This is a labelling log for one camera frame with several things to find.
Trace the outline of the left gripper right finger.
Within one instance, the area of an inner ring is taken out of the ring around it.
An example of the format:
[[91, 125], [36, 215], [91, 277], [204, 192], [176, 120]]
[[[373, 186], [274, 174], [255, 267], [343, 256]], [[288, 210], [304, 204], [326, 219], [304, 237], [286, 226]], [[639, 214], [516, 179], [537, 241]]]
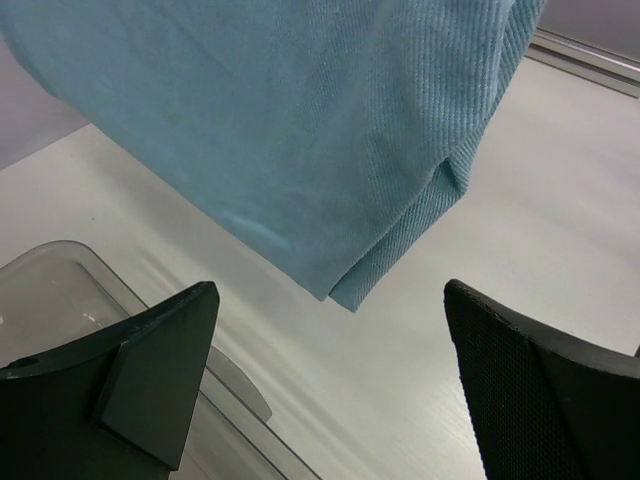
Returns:
[[637, 354], [572, 336], [455, 279], [444, 308], [487, 478], [638, 478]]

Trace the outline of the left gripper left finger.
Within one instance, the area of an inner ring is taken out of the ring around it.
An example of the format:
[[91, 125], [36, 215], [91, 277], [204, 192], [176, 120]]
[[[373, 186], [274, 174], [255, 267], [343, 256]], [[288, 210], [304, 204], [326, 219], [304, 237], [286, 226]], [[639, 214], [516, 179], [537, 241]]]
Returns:
[[178, 470], [219, 309], [199, 282], [1, 370], [4, 479], [166, 479]]

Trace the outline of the light blue trousers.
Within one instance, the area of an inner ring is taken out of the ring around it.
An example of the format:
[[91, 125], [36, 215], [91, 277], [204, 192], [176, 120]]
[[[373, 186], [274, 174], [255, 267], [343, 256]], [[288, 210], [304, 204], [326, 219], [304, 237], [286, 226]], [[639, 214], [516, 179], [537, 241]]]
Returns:
[[18, 62], [318, 299], [466, 193], [540, 1], [5, 1]]

